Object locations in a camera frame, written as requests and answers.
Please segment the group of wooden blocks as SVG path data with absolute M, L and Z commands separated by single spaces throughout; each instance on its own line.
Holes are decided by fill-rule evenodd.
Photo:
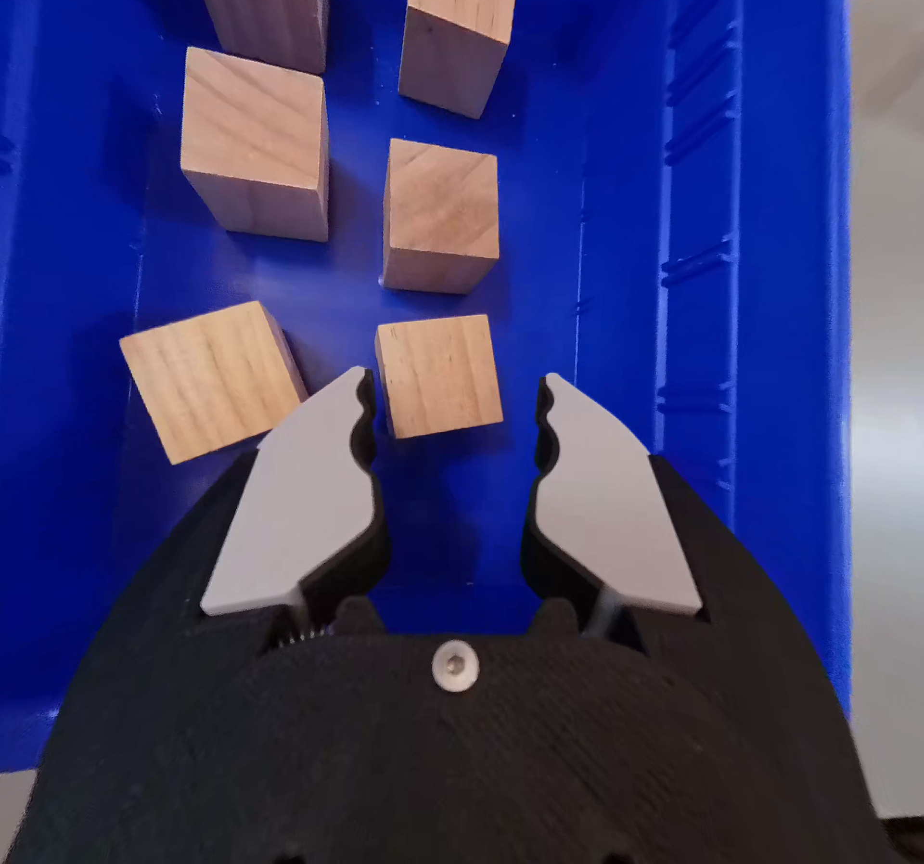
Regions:
M 204 0 L 223 47 L 187 49 L 180 167 L 230 232 L 325 243 L 330 0 Z M 479 119 L 511 41 L 515 0 L 408 0 L 398 92 Z M 500 257 L 491 154 L 389 145 L 384 285 L 469 293 Z M 172 464 L 275 427 L 305 386 L 258 302 L 122 338 Z

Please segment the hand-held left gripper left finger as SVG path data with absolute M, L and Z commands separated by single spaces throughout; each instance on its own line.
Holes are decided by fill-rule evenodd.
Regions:
M 201 599 L 206 616 L 282 606 L 331 623 L 390 563 L 376 457 L 375 382 L 355 366 L 260 442 Z

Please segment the blue plastic bin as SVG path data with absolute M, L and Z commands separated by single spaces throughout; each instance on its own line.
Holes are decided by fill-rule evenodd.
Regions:
M 2 0 L 2 772 L 139 565 L 248 447 L 171 465 L 119 340 L 259 300 L 312 392 L 380 324 L 486 314 L 503 422 L 392 439 L 388 627 L 518 632 L 539 378 L 664 454 L 849 707 L 845 0 L 516 0 L 480 119 L 398 94 L 407 0 L 331 0 L 325 244 L 179 165 L 203 0 Z

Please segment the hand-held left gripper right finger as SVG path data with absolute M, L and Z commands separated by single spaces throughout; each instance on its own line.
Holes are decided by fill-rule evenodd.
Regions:
M 539 380 L 536 424 L 521 543 L 531 590 L 566 604 L 580 634 L 613 634 L 632 609 L 702 619 L 649 449 L 558 373 Z

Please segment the grey desk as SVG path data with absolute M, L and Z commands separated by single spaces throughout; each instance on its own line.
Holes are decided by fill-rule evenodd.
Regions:
M 910 503 L 912 335 L 849 326 L 853 481 Z M 872 441 L 883 448 L 873 472 Z M 139 565 L 84 650 L 10 862 L 900 862 L 794 608 L 664 454 L 706 617 L 283 643 L 199 596 L 253 442 Z

